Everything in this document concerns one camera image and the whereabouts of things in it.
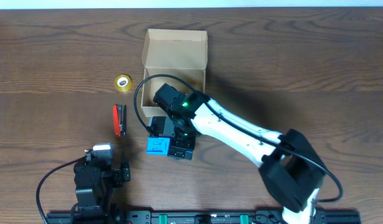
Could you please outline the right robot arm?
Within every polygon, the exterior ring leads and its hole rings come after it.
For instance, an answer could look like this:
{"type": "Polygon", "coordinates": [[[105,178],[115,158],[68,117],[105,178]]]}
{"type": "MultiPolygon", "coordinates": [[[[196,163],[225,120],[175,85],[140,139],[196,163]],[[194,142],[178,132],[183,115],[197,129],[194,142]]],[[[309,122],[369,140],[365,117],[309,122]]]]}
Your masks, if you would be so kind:
{"type": "Polygon", "coordinates": [[[183,138],[203,134],[243,154],[258,168],[268,193],[283,207],[285,223],[311,223],[327,168],[303,134],[254,125],[196,91],[155,96],[183,138]]]}

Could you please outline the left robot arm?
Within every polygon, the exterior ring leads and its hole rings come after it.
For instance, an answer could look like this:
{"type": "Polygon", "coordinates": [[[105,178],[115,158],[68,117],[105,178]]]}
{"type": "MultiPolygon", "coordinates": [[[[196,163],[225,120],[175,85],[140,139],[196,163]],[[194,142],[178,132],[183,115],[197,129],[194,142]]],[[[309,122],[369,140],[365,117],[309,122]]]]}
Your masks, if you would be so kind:
{"type": "Polygon", "coordinates": [[[77,197],[78,222],[118,223],[122,212],[111,202],[113,189],[131,180],[127,160],[119,168],[111,166],[109,159],[84,159],[73,168],[77,197]]]}

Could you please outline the red black stapler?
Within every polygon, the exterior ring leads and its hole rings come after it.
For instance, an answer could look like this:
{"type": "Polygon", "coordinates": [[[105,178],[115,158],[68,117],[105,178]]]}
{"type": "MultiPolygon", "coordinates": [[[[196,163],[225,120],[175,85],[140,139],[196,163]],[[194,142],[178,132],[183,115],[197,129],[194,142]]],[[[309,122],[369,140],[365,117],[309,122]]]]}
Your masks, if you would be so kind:
{"type": "Polygon", "coordinates": [[[126,105],[113,106],[113,125],[115,136],[123,137],[126,134],[126,105]]]}

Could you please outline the blue plastic tray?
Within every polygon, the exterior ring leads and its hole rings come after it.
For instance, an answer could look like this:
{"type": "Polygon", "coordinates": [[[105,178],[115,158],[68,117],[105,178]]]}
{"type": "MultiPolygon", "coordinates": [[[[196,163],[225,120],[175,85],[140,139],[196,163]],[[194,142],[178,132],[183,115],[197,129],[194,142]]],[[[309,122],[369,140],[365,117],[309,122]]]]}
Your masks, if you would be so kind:
{"type": "Polygon", "coordinates": [[[152,156],[191,160],[194,148],[194,138],[149,137],[146,153],[152,156]]]}

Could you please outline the yellow tape roll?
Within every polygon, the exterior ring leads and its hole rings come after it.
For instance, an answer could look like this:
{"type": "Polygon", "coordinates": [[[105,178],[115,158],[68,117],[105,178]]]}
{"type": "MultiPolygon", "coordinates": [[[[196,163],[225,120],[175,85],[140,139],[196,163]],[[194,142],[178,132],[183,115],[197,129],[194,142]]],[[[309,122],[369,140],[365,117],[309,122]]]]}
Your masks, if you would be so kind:
{"type": "Polygon", "coordinates": [[[119,92],[129,91],[131,89],[131,86],[132,86],[131,77],[128,75],[119,75],[115,79],[115,88],[119,92]]]}

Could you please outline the cardboard box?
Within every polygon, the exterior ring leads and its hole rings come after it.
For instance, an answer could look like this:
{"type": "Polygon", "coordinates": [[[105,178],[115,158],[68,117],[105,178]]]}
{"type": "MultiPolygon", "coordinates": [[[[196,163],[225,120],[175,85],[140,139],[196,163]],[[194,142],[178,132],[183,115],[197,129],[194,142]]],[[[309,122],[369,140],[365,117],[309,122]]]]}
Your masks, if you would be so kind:
{"type": "MultiPolygon", "coordinates": [[[[194,89],[205,92],[208,61],[208,35],[204,30],[148,29],[142,54],[144,77],[167,74],[181,78],[194,89]]],[[[139,91],[139,108],[147,118],[166,116],[164,110],[153,103],[156,91],[169,84],[176,90],[191,90],[172,78],[153,78],[139,91]]]]}

